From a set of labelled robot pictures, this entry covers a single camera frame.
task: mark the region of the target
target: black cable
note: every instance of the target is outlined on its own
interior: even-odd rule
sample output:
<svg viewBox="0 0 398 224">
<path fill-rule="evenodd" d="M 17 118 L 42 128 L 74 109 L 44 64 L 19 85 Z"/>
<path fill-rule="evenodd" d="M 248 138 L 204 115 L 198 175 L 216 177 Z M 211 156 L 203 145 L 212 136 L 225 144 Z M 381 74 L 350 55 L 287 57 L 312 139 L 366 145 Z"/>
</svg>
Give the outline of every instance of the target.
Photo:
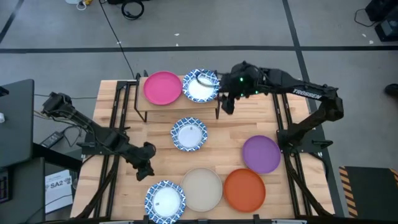
<svg viewBox="0 0 398 224">
<path fill-rule="evenodd" d="M 87 159 L 85 159 L 82 163 L 81 163 L 81 165 L 83 166 L 83 164 L 85 164 L 87 161 L 89 161 L 92 157 L 94 157 L 95 155 L 91 155 L 91 156 L 89 156 L 89 157 L 87 157 Z"/>
<path fill-rule="evenodd" d="M 33 114 L 33 116 L 38 117 L 38 118 L 42 118 L 42 119 L 51 119 L 51 118 L 44 118 L 44 117 L 36 115 L 36 114 Z"/>
<path fill-rule="evenodd" d="M 34 215 L 36 215 L 37 212 L 39 212 L 41 209 L 45 208 L 47 205 L 50 205 L 51 203 L 56 202 L 57 200 L 60 200 L 61 198 L 69 197 L 69 196 L 72 196 L 72 194 L 70 194 L 70 195 L 64 195 L 64 196 L 62 196 L 62 197 L 60 197 L 60 198 L 57 198 L 57 199 L 55 199 L 55 200 L 53 200 L 53 201 L 51 201 L 51 202 L 49 202 L 49 203 L 46 203 L 43 207 L 39 208 L 35 213 L 33 213 L 33 214 L 25 221 L 25 223 L 29 222 L 29 220 L 30 220 Z"/>
<path fill-rule="evenodd" d="M 124 54 L 124 50 L 123 50 L 122 44 L 120 43 L 120 40 L 119 40 L 118 36 L 117 36 L 116 33 L 114 32 L 113 27 L 112 27 L 112 25 L 111 25 L 111 22 L 109 21 L 108 16 L 106 15 L 106 12 L 105 12 L 105 10 L 104 10 L 104 7 L 102 6 L 103 3 L 101 3 L 101 0 L 98 0 L 98 1 L 99 1 L 99 4 L 100 4 L 101 8 L 102 8 L 102 11 L 104 12 L 105 19 L 106 19 L 106 21 L 108 22 L 109 27 L 111 28 L 112 33 L 113 33 L 114 37 L 116 38 L 116 40 L 117 40 L 117 42 L 118 42 L 118 45 L 119 45 L 120 50 L 121 50 L 121 52 L 122 52 L 122 54 L 123 54 L 123 57 L 124 57 L 124 59 L 126 60 L 127 65 L 129 66 L 129 69 L 130 69 L 132 78 L 135 78 L 134 72 L 132 72 L 132 69 L 131 69 L 129 60 L 127 60 L 126 54 Z"/>
<path fill-rule="evenodd" d="M 360 24 L 360 25 L 365 26 L 365 27 L 371 27 L 371 26 L 373 26 L 375 23 L 377 23 L 377 21 L 375 21 L 375 22 L 373 22 L 371 25 L 366 25 L 366 24 L 363 24 L 362 22 L 358 22 L 358 21 L 356 20 L 356 15 L 357 15 L 357 13 L 358 13 L 359 11 L 361 11 L 361 10 L 365 10 L 365 9 L 358 9 L 358 10 L 355 12 L 354 21 L 355 21 L 357 24 Z"/>
<path fill-rule="evenodd" d="M 35 96 L 50 97 L 50 95 L 35 94 Z M 73 100 L 97 99 L 97 97 L 71 97 Z"/>
<path fill-rule="evenodd" d="M 310 155 L 323 162 L 323 166 L 325 167 L 325 176 L 326 176 L 326 180 L 327 180 L 329 177 L 329 167 L 326 164 L 326 160 L 324 158 L 320 157 L 318 154 L 315 154 L 314 152 L 310 152 Z"/>
<path fill-rule="evenodd" d="M 68 129 L 71 129 L 71 128 L 77 128 L 77 130 L 79 130 L 79 134 L 77 135 L 75 141 L 74 141 L 72 144 L 70 144 L 70 141 L 69 141 L 69 139 L 67 138 L 67 135 L 65 134 L 66 131 L 67 131 Z M 73 145 L 76 144 L 76 142 L 77 142 L 77 140 L 79 139 L 79 137 L 81 137 L 81 132 L 82 132 L 81 127 L 79 127 L 78 125 L 71 125 L 71 126 L 69 126 L 69 127 L 66 127 L 66 128 L 62 131 L 62 134 L 64 135 L 65 140 L 67 140 L 67 143 L 68 143 L 69 147 L 73 147 Z"/>
<path fill-rule="evenodd" d="M 49 114 L 55 113 L 55 112 L 63 112 L 63 113 L 69 114 L 69 115 L 73 115 L 71 112 L 65 111 L 65 110 L 54 110 L 54 111 L 50 111 Z M 86 133 L 87 133 L 86 128 L 90 128 L 90 131 L 92 132 L 93 137 L 94 137 L 94 143 L 95 143 L 95 144 L 96 144 L 96 143 L 100 144 L 100 145 L 103 146 L 106 150 L 108 150 L 109 152 L 112 152 L 112 155 L 119 155 L 118 153 L 114 153 L 112 150 L 108 149 L 108 148 L 106 147 L 105 143 L 101 142 L 101 141 L 96 137 L 95 131 L 94 131 L 93 127 L 90 126 L 90 124 L 88 124 L 87 122 L 83 121 L 83 120 L 80 119 L 79 117 L 76 117 L 76 118 L 78 118 L 78 119 L 80 120 L 80 122 L 84 123 L 84 125 L 85 125 L 86 127 L 83 127 L 83 126 L 81 126 L 81 125 L 79 125 L 79 124 L 72 124 L 72 123 L 68 123 L 68 122 L 65 122 L 65 121 L 55 120 L 55 118 L 52 117 L 52 119 L 53 119 L 54 121 L 56 121 L 56 122 L 66 123 L 66 124 L 70 124 L 70 125 L 77 125 L 77 126 L 81 127 Z"/>
<path fill-rule="evenodd" d="M 125 7 L 127 6 L 127 4 L 129 4 L 129 3 L 137 3 L 138 5 L 140 5 L 140 7 L 141 7 L 141 12 L 140 12 L 138 15 L 135 16 L 135 15 L 132 15 L 129 11 L 125 11 L 124 8 L 125 8 Z M 122 10 L 122 15 L 124 16 L 124 18 L 126 18 L 126 19 L 128 19 L 128 20 L 131 20 L 131 21 L 134 21 L 134 20 L 140 18 L 140 17 L 143 15 L 144 10 L 145 10 L 145 7 L 144 7 L 143 3 L 142 3 L 140 0 L 126 0 L 126 1 L 122 4 L 121 10 Z"/>
</svg>

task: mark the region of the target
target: pink plate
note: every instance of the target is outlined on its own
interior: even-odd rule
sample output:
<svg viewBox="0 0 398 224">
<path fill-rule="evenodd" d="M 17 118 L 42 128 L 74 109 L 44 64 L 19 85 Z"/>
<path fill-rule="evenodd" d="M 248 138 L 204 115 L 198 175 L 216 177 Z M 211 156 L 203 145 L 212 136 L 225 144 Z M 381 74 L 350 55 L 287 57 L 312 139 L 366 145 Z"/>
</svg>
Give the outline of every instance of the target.
<svg viewBox="0 0 398 224">
<path fill-rule="evenodd" d="M 175 101 L 182 92 L 182 82 L 171 72 L 155 72 L 144 84 L 144 94 L 148 101 L 156 105 L 167 105 Z"/>
</svg>

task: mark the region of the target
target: white paper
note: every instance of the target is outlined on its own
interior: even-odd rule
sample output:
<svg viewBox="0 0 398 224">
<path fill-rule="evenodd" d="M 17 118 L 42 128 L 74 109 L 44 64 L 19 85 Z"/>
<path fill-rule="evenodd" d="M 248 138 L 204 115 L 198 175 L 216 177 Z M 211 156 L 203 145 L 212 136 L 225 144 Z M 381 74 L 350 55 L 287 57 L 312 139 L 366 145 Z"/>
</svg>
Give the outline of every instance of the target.
<svg viewBox="0 0 398 224">
<path fill-rule="evenodd" d="M 72 198 L 72 177 L 69 170 L 64 170 L 45 177 L 45 213 L 63 208 L 73 203 Z"/>
</svg>

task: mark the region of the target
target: cable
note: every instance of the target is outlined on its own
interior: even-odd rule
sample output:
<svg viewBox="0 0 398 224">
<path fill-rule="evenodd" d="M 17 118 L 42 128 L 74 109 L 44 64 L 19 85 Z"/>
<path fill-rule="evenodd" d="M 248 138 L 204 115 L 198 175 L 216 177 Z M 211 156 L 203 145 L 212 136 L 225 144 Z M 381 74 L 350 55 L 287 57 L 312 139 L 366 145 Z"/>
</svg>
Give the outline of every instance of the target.
<svg viewBox="0 0 398 224">
<path fill-rule="evenodd" d="M 50 97 L 50 95 L 35 94 L 35 96 Z M 71 97 L 73 100 L 97 99 L 97 97 Z"/>
<path fill-rule="evenodd" d="M 69 114 L 69 115 L 73 115 L 71 112 L 65 111 L 65 110 L 54 110 L 54 111 L 50 111 L 49 113 L 55 113 L 55 112 L 63 112 L 63 113 Z M 83 121 L 83 120 L 80 119 L 79 117 L 76 117 L 76 118 L 79 119 L 80 122 L 84 123 L 84 125 L 85 125 L 86 127 L 82 127 L 82 126 L 79 125 L 79 124 L 72 124 L 72 123 L 68 123 L 68 122 L 65 122 L 65 121 L 59 121 L 59 120 L 56 120 L 55 118 L 52 117 L 52 119 L 53 119 L 54 121 L 56 121 L 56 122 L 66 123 L 66 124 L 70 124 L 70 125 L 77 125 L 77 126 L 81 127 L 86 133 L 87 133 L 86 128 L 90 128 L 90 131 L 93 133 L 94 143 L 95 143 L 95 144 L 96 144 L 96 143 L 100 144 L 100 145 L 103 146 L 106 150 L 108 150 L 109 152 L 112 152 L 113 155 L 119 155 L 118 153 L 115 153 L 115 152 L 113 152 L 112 150 L 108 149 L 108 148 L 106 147 L 105 143 L 101 142 L 101 141 L 96 137 L 95 131 L 94 131 L 93 127 L 90 126 L 89 123 Z"/>
<path fill-rule="evenodd" d="M 125 7 L 127 6 L 127 4 L 129 4 L 129 3 L 137 3 L 138 5 L 140 5 L 140 7 L 141 7 L 141 12 L 140 12 L 138 15 L 135 16 L 135 15 L 132 15 L 129 11 L 125 11 L 124 8 L 125 8 Z M 140 17 L 143 15 L 144 10 L 145 10 L 145 7 L 144 7 L 143 3 L 142 3 L 140 0 L 126 0 L 126 1 L 122 4 L 121 10 L 122 10 L 122 15 L 124 16 L 125 19 L 134 21 L 134 20 L 140 18 Z"/>
<path fill-rule="evenodd" d="M 104 10 L 104 7 L 102 6 L 102 5 L 103 5 L 103 3 L 101 3 L 101 0 L 98 0 L 98 1 L 99 1 L 99 4 L 100 4 L 101 8 L 102 8 L 102 11 L 104 12 L 105 19 L 106 19 L 106 21 L 108 22 L 108 24 L 109 24 L 109 27 L 111 28 L 111 30 L 112 30 L 112 33 L 113 33 L 114 37 L 116 38 L 116 40 L 117 40 L 117 42 L 118 42 L 118 45 L 119 45 L 119 47 L 120 47 L 120 50 L 121 50 L 121 52 L 122 52 L 122 54 L 123 54 L 123 57 L 124 57 L 124 59 L 126 60 L 126 63 L 127 63 L 127 65 L 129 66 L 129 69 L 130 69 L 130 72 L 131 72 L 132 78 L 134 78 L 134 79 L 135 79 L 136 77 L 134 76 L 134 72 L 132 72 L 132 69 L 131 69 L 131 66 L 130 66 L 129 60 L 127 60 L 127 57 L 126 57 L 126 54 L 124 53 L 124 50 L 123 50 L 122 44 L 121 44 L 121 42 L 120 42 L 120 40 L 119 40 L 118 36 L 117 36 L 117 35 L 116 35 L 116 33 L 114 32 L 114 30 L 113 30 L 113 27 L 112 27 L 112 25 L 111 25 L 111 22 L 109 21 L 109 19 L 108 19 L 108 16 L 106 15 L 106 12 L 105 12 L 105 10 Z"/>
<path fill-rule="evenodd" d="M 358 10 L 355 12 L 354 21 L 355 21 L 357 24 L 360 24 L 360 25 L 365 26 L 365 27 L 371 27 L 371 26 L 373 26 L 375 23 L 377 23 L 377 21 L 375 21 L 375 22 L 373 22 L 371 25 L 366 25 L 366 24 L 363 24 L 362 22 L 358 22 L 358 21 L 356 20 L 356 15 L 357 15 L 357 13 L 358 13 L 359 11 L 361 11 L 361 10 L 365 10 L 365 9 L 358 9 Z"/>
<path fill-rule="evenodd" d="M 57 199 L 55 199 L 55 200 L 53 200 L 53 201 L 51 201 L 51 202 L 49 202 L 49 203 L 46 203 L 43 207 L 39 208 L 35 213 L 33 213 L 33 214 L 25 221 L 25 223 L 27 223 L 34 215 L 36 215 L 37 212 L 39 212 L 41 209 L 45 208 L 47 205 L 50 205 L 51 203 L 56 202 L 57 200 L 60 200 L 61 198 L 69 197 L 69 196 L 72 196 L 72 194 L 70 194 L 70 195 L 64 195 L 64 196 L 62 196 L 62 197 L 60 197 L 60 198 L 57 198 Z"/>
<path fill-rule="evenodd" d="M 80 1 L 77 5 L 76 5 L 77 10 L 79 11 L 84 11 L 87 8 L 87 5 L 84 1 Z"/>
<path fill-rule="evenodd" d="M 89 161 L 92 157 L 94 157 L 95 155 L 91 155 L 89 157 L 87 157 L 87 159 L 85 159 L 82 163 L 81 166 L 83 166 L 83 164 L 85 164 L 87 161 Z"/>
<path fill-rule="evenodd" d="M 33 114 L 33 116 L 35 116 L 35 117 L 38 117 L 38 118 L 41 118 L 41 119 L 52 119 L 52 118 L 48 118 L 48 117 L 44 116 L 42 113 L 40 113 L 40 112 L 38 112 L 36 110 L 33 110 L 33 112 L 35 113 L 35 114 Z"/>
<path fill-rule="evenodd" d="M 67 138 L 67 135 L 65 134 L 66 131 L 67 131 L 68 129 L 70 129 L 70 128 L 77 128 L 77 130 L 79 130 L 79 134 L 78 134 L 78 136 L 76 137 L 75 141 L 74 141 L 72 144 L 70 144 L 70 141 L 69 141 L 69 139 Z M 79 127 L 78 125 L 71 125 L 71 126 L 68 126 L 68 127 L 66 127 L 66 128 L 62 131 L 62 134 L 64 135 L 65 140 L 67 140 L 67 143 L 68 143 L 69 147 L 72 147 L 73 145 L 76 144 L 77 140 L 78 140 L 79 137 L 81 136 L 81 132 L 82 132 L 81 127 Z"/>
</svg>

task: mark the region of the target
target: plate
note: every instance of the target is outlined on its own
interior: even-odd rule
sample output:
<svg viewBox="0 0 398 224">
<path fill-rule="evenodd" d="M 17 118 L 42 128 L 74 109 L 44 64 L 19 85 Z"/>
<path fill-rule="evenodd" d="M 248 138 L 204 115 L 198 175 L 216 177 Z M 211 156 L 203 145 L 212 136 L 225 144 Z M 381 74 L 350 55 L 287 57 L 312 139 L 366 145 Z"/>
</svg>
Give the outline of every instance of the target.
<svg viewBox="0 0 398 224">
<path fill-rule="evenodd" d="M 269 137 L 253 136 L 243 144 L 243 161 L 258 174 L 274 171 L 280 162 L 280 149 Z"/>
<path fill-rule="evenodd" d="M 204 86 L 198 83 L 196 79 L 198 76 L 199 81 L 212 87 Z M 216 74 L 207 69 L 194 69 L 184 76 L 182 80 L 182 91 L 188 99 L 197 103 L 206 103 L 216 98 L 220 82 Z"/>
<path fill-rule="evenodd" d="M 182 118 L 170 133 L 175 147 L 186 152 L 198 150 L 207 140 L 207 128 L 196 118 Z"/>
<path fill-rule="evenodd" d="M 223 196 L 223 183 L 211 169 L 199 167 L 188 171 L 181 181 L 187 196 L 187 207 L 207 212 L 217 206 Z"/>
<path fill-rule="evenodd" d="M 173 224 L 185 210 L 185 194 L 182 188 L 163 180 L 148 189 L 145 197 L 145 212 L 158 224 Z"/>
<path fill-rule="evenodd" d="M 234 209 L 240 212 L 254 212 L 266 199 L 266 186 L 253 170 L 237 169 L 225 180 L 224 196 Z"/>
<path fill-rule="evenodd" d="M 144 84 L 144 95 L 155 105 L 167 105 L 174 102 L 180 95 L 182 82 L 171 72 L 155 72 Z"/>
</svg>

